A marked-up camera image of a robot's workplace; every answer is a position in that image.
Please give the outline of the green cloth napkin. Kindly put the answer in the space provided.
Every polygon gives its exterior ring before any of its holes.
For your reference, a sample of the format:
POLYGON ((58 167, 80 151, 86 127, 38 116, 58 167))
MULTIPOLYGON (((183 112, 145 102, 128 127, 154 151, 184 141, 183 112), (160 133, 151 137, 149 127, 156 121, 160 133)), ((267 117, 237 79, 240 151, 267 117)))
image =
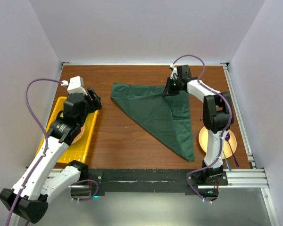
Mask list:
POLYGON ((133 121, 186 161, 194 161, 189 94, 164 96, 163 86, 114 83, 110 98, 133 121))

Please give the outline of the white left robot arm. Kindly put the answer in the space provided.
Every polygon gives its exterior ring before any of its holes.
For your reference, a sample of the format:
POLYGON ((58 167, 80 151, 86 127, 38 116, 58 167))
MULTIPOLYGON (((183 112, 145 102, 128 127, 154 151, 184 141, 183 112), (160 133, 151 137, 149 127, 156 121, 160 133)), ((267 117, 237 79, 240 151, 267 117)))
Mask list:
POLYGON ((98 182, 89 178, 86 164, 72 160, 52 180, 47 178, 61 155, 79 135, 87 116, 102 108, 100 97, 93 88, 87 94, 68 94, 55 121, 50 125, 46 139, 23 176, 10 189, 4 188, 0 200, 9 210, 27 223, 37 223, 45 215, 49 203, 70 185, 98 182))

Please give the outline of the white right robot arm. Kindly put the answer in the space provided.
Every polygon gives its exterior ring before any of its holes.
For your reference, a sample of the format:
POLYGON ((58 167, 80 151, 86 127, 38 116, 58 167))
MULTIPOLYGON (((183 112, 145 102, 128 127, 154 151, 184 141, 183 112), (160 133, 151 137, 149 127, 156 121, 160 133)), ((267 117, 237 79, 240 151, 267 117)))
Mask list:
POLYGON ((216 91, 201 79, 192 77, 188 65, 170 65, 163 96, 175 96, 185 91, 203 103, 202 120, 208 130, 207 152, 202 168, 188 174, 188 180, 197 184, 213 184, 223 174, 222 152, 225 137, 233 123, 232 102, 229 93, 216 91))

